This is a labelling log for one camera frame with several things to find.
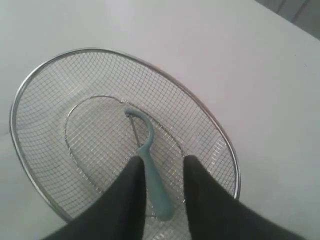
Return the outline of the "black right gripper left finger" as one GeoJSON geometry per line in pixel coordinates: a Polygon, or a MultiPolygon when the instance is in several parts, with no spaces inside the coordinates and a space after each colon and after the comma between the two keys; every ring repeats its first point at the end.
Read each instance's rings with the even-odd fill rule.
{"type": "Polygon", "coordinates": [[[46,239],[141,240],[146,205],[145,166],[139,156],[133,156],[92,206],[46,239]]]}

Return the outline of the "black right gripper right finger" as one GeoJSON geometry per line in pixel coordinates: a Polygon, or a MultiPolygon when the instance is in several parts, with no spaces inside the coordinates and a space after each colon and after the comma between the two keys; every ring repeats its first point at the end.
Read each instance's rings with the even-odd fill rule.
{"type": "Polygon", "coordinates": [[[198,158],[183,160],[188,228],[193,240],[302,240],[234,199],[198,158]]]}

